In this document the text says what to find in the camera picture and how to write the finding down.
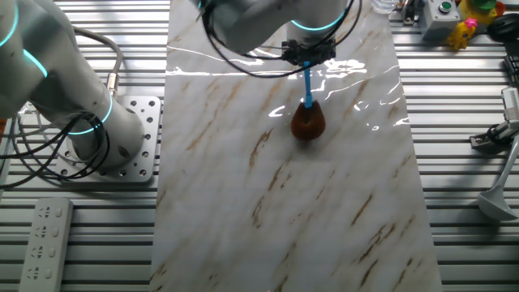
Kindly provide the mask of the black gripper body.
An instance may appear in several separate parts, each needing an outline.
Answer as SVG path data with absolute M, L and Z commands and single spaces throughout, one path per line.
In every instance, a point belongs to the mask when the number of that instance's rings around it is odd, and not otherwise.
M 309 47 L 299 44 L 296 40 L 282 42 L 282 59 L 291 62 L 292 58 L 301 58 L 306 62 L 314 62 L 319 58 L 335 58 L 337 56 L 334 40 L 321 42 Z

